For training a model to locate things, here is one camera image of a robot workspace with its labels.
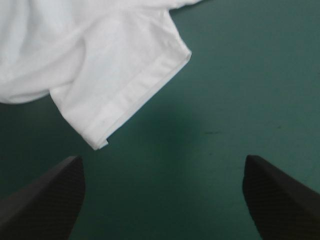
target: t-shirt sleeve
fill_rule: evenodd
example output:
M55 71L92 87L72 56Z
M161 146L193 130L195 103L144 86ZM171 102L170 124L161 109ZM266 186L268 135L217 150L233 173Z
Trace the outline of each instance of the t-shirt sleeve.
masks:
M192 5L202 0L137 0L141 6L177 9L185 5Z
M197 0L159 1L172 7ZM100 18L79 44L75 79L50 89L63 117L95 150L190 59L167 9L119 10Z

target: green surface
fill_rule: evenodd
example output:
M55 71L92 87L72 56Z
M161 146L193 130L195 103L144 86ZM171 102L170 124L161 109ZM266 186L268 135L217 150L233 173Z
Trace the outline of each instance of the green surface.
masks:
M50 97L0 104L0 196L67 156L87 192L71 240L256 240L247 154L320 192L320 1L206 0L172 12L191 62L93 151Z

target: sleeve hem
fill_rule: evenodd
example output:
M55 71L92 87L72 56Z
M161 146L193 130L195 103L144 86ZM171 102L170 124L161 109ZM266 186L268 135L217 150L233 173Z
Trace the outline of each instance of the sleeve hem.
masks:
M82 137L94 149L108 144L107 138L131 118L190 60L191 51L179 38L148 67L135 76L83 131Z

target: dark mark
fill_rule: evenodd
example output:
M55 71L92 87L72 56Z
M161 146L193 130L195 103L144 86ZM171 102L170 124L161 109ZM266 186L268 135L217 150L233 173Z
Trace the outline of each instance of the dark mark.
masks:
M222 134L222 131L206 131L204 134L211 135L211 134Z

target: white fabric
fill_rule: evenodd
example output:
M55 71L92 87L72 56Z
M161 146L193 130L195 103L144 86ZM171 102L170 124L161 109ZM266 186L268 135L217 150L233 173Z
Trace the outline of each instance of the white fabric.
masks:
M92 146L190 59L169 9L200 0L0 0L0 102L50 93Z

